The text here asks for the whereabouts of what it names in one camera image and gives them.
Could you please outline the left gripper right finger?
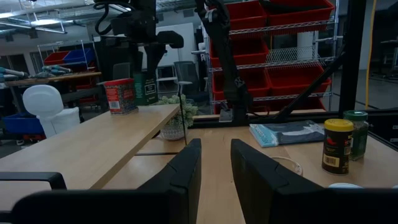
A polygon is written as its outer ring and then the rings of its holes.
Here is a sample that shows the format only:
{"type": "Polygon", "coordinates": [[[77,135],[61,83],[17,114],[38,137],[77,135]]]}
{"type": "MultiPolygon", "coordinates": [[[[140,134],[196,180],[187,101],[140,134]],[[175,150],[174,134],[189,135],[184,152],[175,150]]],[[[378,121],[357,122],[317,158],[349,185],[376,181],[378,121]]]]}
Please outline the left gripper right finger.
{"type": "Polygon", "coordinates": [[[323,187],[240,139],[231,140],[233,179],[246,223],[311,223],[323,187]]]}

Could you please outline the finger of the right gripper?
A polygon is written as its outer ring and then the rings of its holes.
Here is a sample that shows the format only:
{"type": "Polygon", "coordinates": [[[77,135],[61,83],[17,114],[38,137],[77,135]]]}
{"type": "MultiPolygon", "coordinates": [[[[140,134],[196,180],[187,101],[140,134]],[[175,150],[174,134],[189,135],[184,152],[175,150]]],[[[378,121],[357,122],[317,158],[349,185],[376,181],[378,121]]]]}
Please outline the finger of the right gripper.
{"type": "Polygon", "coordinates": [[[158,64],[166,52],[165,46],[147,47],[147,73],[149,75],[155,75],[158,64]]]}
{"type": "Polygon", "coordinates": [[[130,47],[131,78],[142,73],[142,60],[144,54],[137,46],[130,47]]]}

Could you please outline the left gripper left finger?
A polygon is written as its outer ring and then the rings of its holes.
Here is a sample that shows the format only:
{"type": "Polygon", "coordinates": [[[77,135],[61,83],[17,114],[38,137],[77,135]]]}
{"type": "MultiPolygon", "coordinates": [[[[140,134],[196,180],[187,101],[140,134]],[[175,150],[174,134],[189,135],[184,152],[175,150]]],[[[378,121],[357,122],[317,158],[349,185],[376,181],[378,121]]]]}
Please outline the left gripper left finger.
{"type": "Polygon", "coordinates": [[[201,140],[192,139],[138,191],[142,223],[196,223],[201,189],[201,140]]]}

